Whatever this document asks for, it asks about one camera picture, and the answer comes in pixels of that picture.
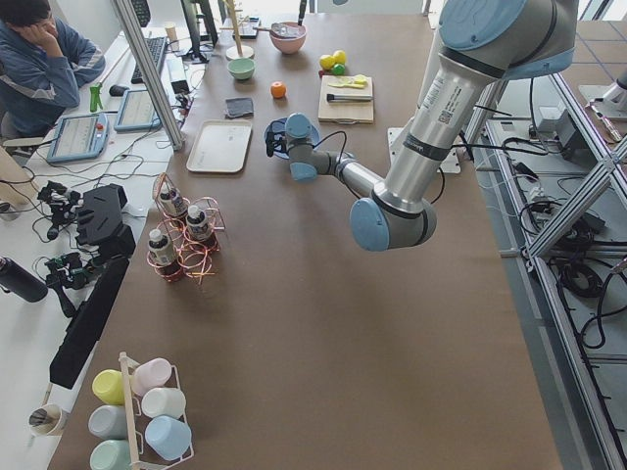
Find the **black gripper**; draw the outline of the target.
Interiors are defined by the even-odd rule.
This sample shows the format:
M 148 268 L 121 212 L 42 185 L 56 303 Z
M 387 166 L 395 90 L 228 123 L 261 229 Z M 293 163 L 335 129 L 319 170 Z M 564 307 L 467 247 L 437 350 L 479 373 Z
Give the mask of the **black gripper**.
M 305 14 L 307 11 L 308 0 L 301 0 L 299 4 L 299 15 L 297 19 L 297 24 L 302 24 L 305 18 Z

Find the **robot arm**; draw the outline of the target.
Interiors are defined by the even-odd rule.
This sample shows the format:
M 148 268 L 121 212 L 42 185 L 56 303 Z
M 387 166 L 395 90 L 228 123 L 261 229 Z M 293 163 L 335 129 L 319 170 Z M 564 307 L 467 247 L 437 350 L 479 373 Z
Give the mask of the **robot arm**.
M 348 2 L 348 0 L 332 0 L 332 4 L 334 6 L 342 6 L 342 5 L 346 4 L 347 2 Z M 301 25 L 303 23 L 303 20 L 304 20 L 305 14 L 306 14 L 307 5 L 308 5 L 308 1 L 307 0 L 301 0 L 300 1 L 297 25 Z
M 481 93 L 500 79 L 532 78 L 567 69 L 573 58 L 575 1 L 448 1 L 439 20 L 437 73 L 385 176 L 344 152 L 322 152 L 300 113 L 285 123 L 291 176 L 333 175 L 358 194 L 350 211 L 354 239 L 382 252 L 426 242 L 437 225 L 424 194 L 468 122 Z

